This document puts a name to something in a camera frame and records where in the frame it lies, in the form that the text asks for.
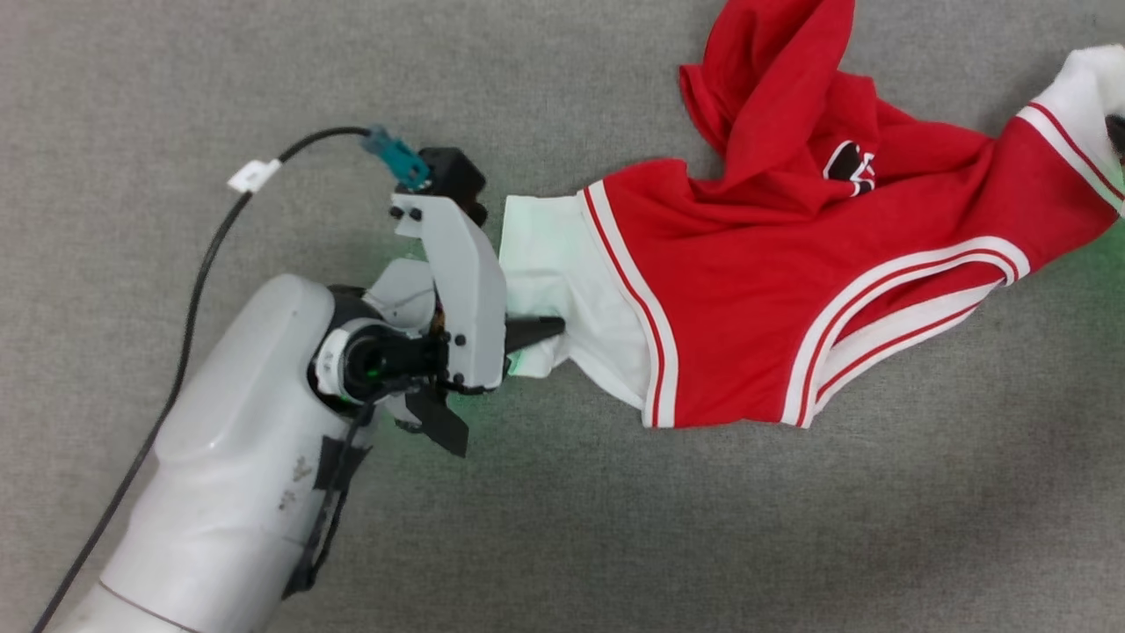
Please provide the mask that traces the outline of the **red and white jersey shirt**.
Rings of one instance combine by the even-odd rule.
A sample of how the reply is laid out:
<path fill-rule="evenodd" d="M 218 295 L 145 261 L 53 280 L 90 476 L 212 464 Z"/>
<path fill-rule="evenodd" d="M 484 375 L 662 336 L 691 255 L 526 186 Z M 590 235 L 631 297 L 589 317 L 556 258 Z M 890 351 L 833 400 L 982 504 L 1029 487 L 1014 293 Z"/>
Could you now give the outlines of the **red and white jersey shirt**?
<path fill-rule="evenodd" d="M 1125 45 L 1069 53 L 1000 136 L 915 119 L 839 67 L 854 0 L 729 0 L 680 67 L 716 179 L 680 159 L 562 197 L 506 198 L 511 311 L 646 427 L 808 427 L 885 358 L 1082 248 L 1125 215 Z"/>

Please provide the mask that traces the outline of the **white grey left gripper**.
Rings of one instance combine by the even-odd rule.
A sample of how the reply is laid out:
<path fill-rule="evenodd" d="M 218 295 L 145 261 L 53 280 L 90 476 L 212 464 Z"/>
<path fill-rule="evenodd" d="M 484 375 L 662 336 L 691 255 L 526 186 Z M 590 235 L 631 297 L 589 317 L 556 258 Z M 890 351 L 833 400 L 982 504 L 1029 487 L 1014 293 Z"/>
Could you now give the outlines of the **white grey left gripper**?
<path fill-rule="evenodd" d="M 394 193 L 396 234 L 421 241 L 425 260 L 398 257 L 364 292 L 382 322 L 423 335 L 446 316 L 446 385 L 465 394 L 494 391 L 506 355 L 562 335 L 559 316 L 505 319 L 506 281 L 490 241 L 453 200 Z"/>

